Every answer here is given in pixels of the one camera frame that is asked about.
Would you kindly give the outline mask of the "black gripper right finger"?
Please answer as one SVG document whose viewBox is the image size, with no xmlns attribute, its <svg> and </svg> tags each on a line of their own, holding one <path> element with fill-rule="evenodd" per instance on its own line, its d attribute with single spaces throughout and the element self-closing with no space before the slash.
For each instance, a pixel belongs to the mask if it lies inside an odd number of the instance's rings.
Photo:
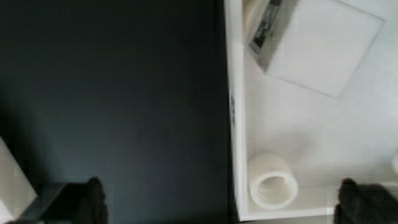
<svg viewBox="0 0 398 224">
<path fill-rule="evenodd" d="M 380 184 L 341 181 L 334 224 L 398 224 L 398 199 Z"/>
</svg>

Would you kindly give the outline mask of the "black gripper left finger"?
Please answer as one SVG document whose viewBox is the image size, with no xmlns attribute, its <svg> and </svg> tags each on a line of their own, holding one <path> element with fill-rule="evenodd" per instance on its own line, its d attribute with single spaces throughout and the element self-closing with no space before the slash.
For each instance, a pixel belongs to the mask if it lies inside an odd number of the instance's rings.
<svg viewBox="0 0 398 224">
<path fill-rule="evenodd" d="M 108 224 L 104 188 L 97 177 L 40 187 L 14 224 Z"/>
</svg>

